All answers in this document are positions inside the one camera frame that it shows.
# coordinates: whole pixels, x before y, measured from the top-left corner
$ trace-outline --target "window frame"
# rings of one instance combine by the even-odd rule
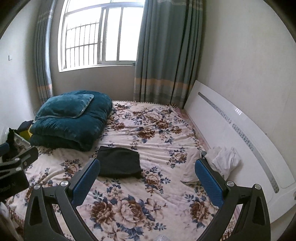
[[[119,49],[120,49],[120,36],[121,36],[121,26],[122,26],[122,16],[123,16],[123,9],[125,7],[144,7],[144,4],[141,2],[111,2],[111,3],[103,3],[92,5],[84,8],[80,8],[77,10],[73,10],[67,12],[69,7],[70,0],[65,0],[62,16],[60,19],[60,30],[58,34],[58,57],[59,57],[59,71],[69,71],[74,69],[86,69],[92,67],[99,67],[99,66],[135,66],[136,61],[120,61],[119,60]],[[82,65],[76,67],[68,67],[66,68],[66,33],[67,33],[67,24],[66,18],[67,16],[92,9],[92,8],[101,8],[101,16],[99,21],[99,33],[98,33],[98,48],[97,48],[97,59],[96,64],[94,65]],[[118,30],[118,42],[117,42],[117,60],[116,61],[106,61],[105,60],[105,51],[106,51],[106,34],[107,34],[107,23],[108,23],[108,13],[110,8],[121,8],[120,14],[120,22],[119,22],[119,30]],[[101,42],[101,34],[103,31],[103,41]]]

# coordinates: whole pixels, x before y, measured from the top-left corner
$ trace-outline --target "yellow object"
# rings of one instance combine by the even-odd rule
[[[29,128],[28,130],[26,130],[26,131],[22,131],[22,132],[20,132],[20,136],[21,136],[22,138],[24,138],[25,140],[27,140],[27,141],[29,141],[30,138],[31,138],[31,136],[33,135],[33,134],[30,132],[30,128]]]

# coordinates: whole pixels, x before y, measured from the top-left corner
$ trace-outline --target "wall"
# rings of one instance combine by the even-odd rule
[[[58,30],[64,0],[58,0],[50,38],[50,70],[55,95],[74,90],[94,90],[113,100],[133,100],[134,66],[103,66],[59,72]]]
[[[296,43],[263,0],[205,0],[204,9],[197,79],[253,120],[296,178]]]
[[[0,134],[34,119],[40,107],[33,44],[41,0],[31,0],[13,19],[0,39]]]

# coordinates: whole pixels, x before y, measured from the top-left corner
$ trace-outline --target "dark blue cloth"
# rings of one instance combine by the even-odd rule
[[[35,120],[46,117],[77,118],[83,114],[94,98],[92,94],[58,95],[49,98],[39,109]]]
[[[100,136],[112,109],[112,100],[95,91],[73,91],[63,95],[92,94],[94,98],[78,118],[46,117],[32,125],[30,143],[48,148],[89,151]]]

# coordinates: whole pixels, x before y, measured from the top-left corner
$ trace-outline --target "teal pillow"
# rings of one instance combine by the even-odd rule
[[[54,96],[41,106],[35,120],[46,117],[78,118],[83,114],[93,98],[93,94]]]

